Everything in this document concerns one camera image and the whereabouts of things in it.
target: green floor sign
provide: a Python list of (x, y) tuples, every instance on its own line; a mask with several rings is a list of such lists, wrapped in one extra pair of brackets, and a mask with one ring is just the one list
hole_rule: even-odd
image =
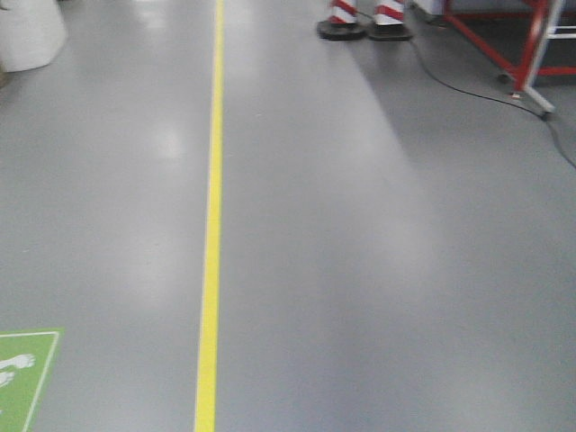
[(60, 329), (0, 333), (1, 432), (30, 429), (60, 334)]

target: metal leg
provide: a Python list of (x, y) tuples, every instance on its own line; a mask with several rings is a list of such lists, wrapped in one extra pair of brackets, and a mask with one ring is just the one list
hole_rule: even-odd
[(548, 42), (556, 33), (556, 28), (558, 26), (558, 22), (560, 21), (560, 16), (562, 15), (564, 5), (565, 0), (552, 0), (552, 9), (548, 15), (546, 29), (540, 37), (538, 48), (536, 49), (536, 53), (532, 59), (530, 69), (526, 77), (526, 82), (524, 84), (524, 88), (522, 89), (524, 93), (530, 96), (538, 105), (542, 107), (545, 113), (553, 113), (555, 111), (555, 107), (534, 89), (534, 82), (536, 81), (538, 70), (542, 65), (546, 50), (548, 49)]

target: red metal stand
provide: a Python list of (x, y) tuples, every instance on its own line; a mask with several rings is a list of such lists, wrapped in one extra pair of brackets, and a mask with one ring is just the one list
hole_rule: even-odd
[[(522, 0), (525, 4), (533, 8), (532, 13), (455, 13), (452, 5), (453, 0), (445, 0), (444, 16), (445, 20), (451, 23), (464, 36), (466, 36), (478, 49), (480, 49), (489, 59), (504, 69), (515, 81), (514, 91), (524, 90), (530, 67), (536, 54), (536, 48), (545, 30), (548, 14), (550, 13), (550, 0)], [(518, 65), (512, 64), (495, 50), (485, 39), (473, 31), (465, 20), (473, 19), (495, 19), (495, 18), (531, 18), (530, 30), (526, 36), (526, 43), (522, 50), (522, 58)], [(576, 67), (540, 67), (537, 74), (539, 76), (552, 75), (576, 75)]]

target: yellow floor line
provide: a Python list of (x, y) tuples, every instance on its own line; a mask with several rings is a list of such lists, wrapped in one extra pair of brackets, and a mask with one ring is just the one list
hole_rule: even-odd
[(204, 250), (202, 321), (196, 384), (195, 432), (214, 432), (216, 419), (216, 366), (222, 201), (222, 108), (224, 78), (224, 3), (215, 0), (212, 72), (211, 144), (208, 213)]

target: traffic cone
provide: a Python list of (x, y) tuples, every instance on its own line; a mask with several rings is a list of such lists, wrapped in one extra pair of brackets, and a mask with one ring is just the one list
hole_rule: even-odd
[(322, 39), (353, 41), (366, 35), (356, 19), (356, 0), (331, 0), (329, 8), (330, 17), (316, 27)]
[(368, 37), (373, 41), (412, 39), (412, 33), (404, 26), (404, 0), (377, 0)]

